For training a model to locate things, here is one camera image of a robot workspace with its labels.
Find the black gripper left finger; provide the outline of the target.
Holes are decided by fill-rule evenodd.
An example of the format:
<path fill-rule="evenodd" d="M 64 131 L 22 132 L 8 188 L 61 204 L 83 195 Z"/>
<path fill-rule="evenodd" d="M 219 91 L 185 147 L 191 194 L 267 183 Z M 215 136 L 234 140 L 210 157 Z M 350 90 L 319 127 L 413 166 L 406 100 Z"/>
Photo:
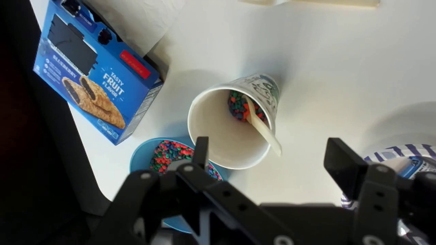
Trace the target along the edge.
<path fill-rule="evenodd" d="M 192 164 L 199 168 L 204 168 L 208 161 L 208 138 L 199 136 L 195 143 L 195 151 Z"/>

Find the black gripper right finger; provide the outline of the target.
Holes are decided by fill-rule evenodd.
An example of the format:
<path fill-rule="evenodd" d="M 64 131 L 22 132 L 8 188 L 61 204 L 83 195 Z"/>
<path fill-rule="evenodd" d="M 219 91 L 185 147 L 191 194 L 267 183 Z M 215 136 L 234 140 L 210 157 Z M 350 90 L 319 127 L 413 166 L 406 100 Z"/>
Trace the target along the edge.
<path fill-rule="evenodd" d="M 341 138 L 328 138 L 323 165 L 343 195 L 357 200 L 368 164 Z"/>

